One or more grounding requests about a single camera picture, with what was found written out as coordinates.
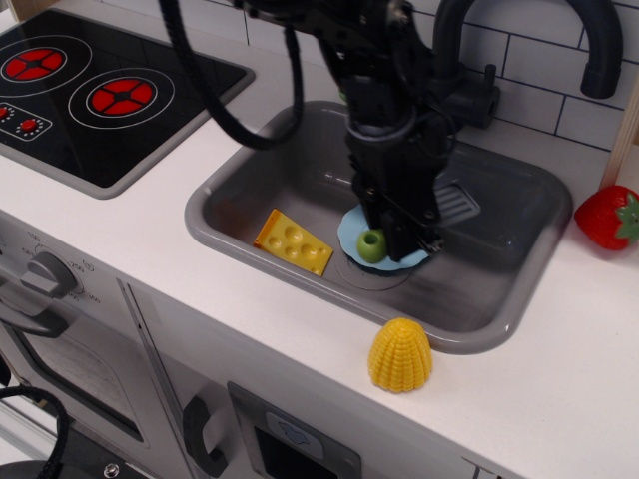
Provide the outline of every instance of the sink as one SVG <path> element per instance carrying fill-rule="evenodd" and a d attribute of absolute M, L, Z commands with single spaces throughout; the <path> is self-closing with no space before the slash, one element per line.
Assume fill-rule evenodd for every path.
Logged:
<path fill-rule="evenodd" d="M 280 132 L 289 113 L 261 131 Z M 346 110 L 308 102 L 300 130 L 274 150 L 240 149 L 191 196 L 186 224 L 199 242 L 379 324 L 419 321 L 439 351 L 482 352 L 510 337 L 572 213 L 545 170 L 458 143 L 438 186 L 457 185 L 479 213 L 441 228 L 444 250 L 399 272 L 359 267 L 337 228 L 356 207 Z M 278 209 L 334 249 L 322 277 L 253 247 Z"/>

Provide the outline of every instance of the toy strawberry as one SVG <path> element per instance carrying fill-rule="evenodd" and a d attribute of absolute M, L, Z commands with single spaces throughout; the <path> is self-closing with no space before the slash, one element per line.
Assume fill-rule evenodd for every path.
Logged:
<path fill-rule="evenodd" d="M 619 185 L 604 188 L 577 209 L 575 220 L 600 246 L 623 249 L 639 240 L 639 195 Z"/>

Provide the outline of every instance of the subway tile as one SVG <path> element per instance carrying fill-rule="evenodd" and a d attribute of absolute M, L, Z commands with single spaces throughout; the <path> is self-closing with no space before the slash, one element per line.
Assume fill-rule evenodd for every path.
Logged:
<path fill-rule="evenodd" d="M 434 15 L 437 12 L 439 1 L 440 0 L 412 0 L 410 3 L 412 3 L 412 7 L 416 11 Z"/>
<path fill-rule="evenodd" d="M 623 111 L 591 102 L 567 98 L 557 135 L 576 142 L 610 150 Z"/>
<path fill-rule="evenodd" d="M 623 58 L 639 62 L 639 9 L 616 6 L 623 32 Z M 583 36 L 581 47 L 589 50 L 588 37 Z"/>
<path fill-rule="evenodd" d="M 416 10 L 434 14 L 436 0 L 413 1 Z M 579 45 L 582 24 L 565 0 L 477 0 L 465 21 L 571 47 Z"/>
<path fill-rule="evenodd" d="M 561 112 L 563 96 L 497 79 L 501 98 L 496 117 L 546 133 L 554 133 Z"/>
<path fill-rule="evenodd" d="M 430 15 L 415 14 L 415 26 L 423 43 L 432 47 L 432 27 L 434 18 Z M 508 35 L 485 28 L 464 25 L 461 34 L 459 59 L 471 70 L 483 72 L 487 64 L 497 67 L 501 74 L 508 44 Z"/>
<path fill-rule="evenodd" d="M 162 17 L 157 0 L 104 0 L 104 3 L 155 18 Z M 241 10 L 204 0 L 181 0 L 180 5 L 187 27 L 247 43 L 247 28 Z"/>
<path fill-rule="evenodd" d="M 635 78 L 637 75 L 639 75 L 639 65 L 623 62 L 621 64 L 621 76 L 619 77 L 619 83 L 617 84 L 617 91 L 612 98 L 606 100 L 606 105 L 611 105 L 617 108 L 626 108 L 630 95 L 632 94 L 632 87 L 635 84 Z"/>
<path fill-rule="evenodd" d="M 284 29 L 278 25 L 247 17 L 249 45 L 287 55 Z M 300 56 L 306 62 L 325 66 L 318 40 L 305 33 L 297 33 Z"/>

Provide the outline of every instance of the drain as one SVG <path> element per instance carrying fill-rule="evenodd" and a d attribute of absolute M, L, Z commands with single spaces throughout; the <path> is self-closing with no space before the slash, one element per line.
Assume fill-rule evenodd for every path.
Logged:
<path fill-rule="evenodd" d="M 366 291 L 393 289 L 405 282 L 412 274 L 412 269 L 388 272 L 365 268 L 350 259 L 347 254 L 339 254 L 337 251 L 333 256 L 335 259 L 335 268 L 341 278 L 351 286 Z"/>

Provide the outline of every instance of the black handle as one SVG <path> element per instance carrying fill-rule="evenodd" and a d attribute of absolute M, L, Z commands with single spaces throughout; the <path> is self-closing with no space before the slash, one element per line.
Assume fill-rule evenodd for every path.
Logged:
<path fill-rule="evenodd" d="M 0 322 L 27 334 L 43 337 L 59 337 L 69 324 L 59 315 L 45 309 L 40 314 L 28 316 L 0 301 Z"/>
<path fill-rule="evenodd" d="M 220 449 L 215 448 L 209 453 L 204 445 L 202 432 L 210 418 L 204 401 L 198 396 L 191 399 L 182 414 L 184 444 L 189 455 L 204 472 L 211 477 L 220 477 L 229 463 Z"/>

